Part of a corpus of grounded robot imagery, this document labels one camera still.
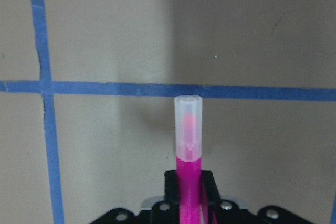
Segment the pen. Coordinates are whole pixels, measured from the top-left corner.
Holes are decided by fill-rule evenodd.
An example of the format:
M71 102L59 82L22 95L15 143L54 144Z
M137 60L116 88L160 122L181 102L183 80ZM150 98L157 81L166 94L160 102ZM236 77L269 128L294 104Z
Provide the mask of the pen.
M175 97L175 131L180 224L200 224L202 97Z

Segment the pink marker body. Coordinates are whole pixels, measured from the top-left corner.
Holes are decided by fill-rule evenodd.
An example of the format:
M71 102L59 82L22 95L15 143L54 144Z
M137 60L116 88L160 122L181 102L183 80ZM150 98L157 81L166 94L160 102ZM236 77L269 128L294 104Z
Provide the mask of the pink marker body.
M202 98L175 98L176 172L180 224L201 223Z

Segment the screw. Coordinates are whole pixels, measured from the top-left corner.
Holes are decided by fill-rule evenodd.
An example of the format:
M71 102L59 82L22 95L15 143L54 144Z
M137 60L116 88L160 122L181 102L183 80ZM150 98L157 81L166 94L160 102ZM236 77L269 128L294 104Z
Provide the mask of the screw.
M168 210L170 209L170 206L169 206L169 204L167 204L167 203L162 203L162 204L159 206L159 209L160 209L161 211L168 211Z
M278 219L279 218L279 214L278 212L276 212L275 210L273 209L267 209L266 211L266 216L268 218L271 218L271 219Z
M231 210L232 209L232 204L229 201L222 201L221 203L221 208L224 210Z
M127 214L123 212L118 213L118 215L116 216L117 221L124 221L126 219L127 219Z

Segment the black bracket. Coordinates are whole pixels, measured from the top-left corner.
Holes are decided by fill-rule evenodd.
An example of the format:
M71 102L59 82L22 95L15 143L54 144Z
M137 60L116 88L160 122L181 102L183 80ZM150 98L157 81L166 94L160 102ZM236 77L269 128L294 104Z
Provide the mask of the black bracket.
M91 224L179 224L179 187L175 170L164 173L164 197L151 210L142 210L135 216L124 208L114 208ZM312 224L277 206L267 206L257 215L233 201L221 199L211 171L201 174L201 202L205 224Z

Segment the marker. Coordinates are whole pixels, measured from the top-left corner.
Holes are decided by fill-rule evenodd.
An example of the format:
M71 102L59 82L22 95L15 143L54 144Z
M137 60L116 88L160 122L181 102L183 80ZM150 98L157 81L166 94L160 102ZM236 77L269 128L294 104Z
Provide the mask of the marker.
M175 130L180 224L200 224L202 97L175 97Z

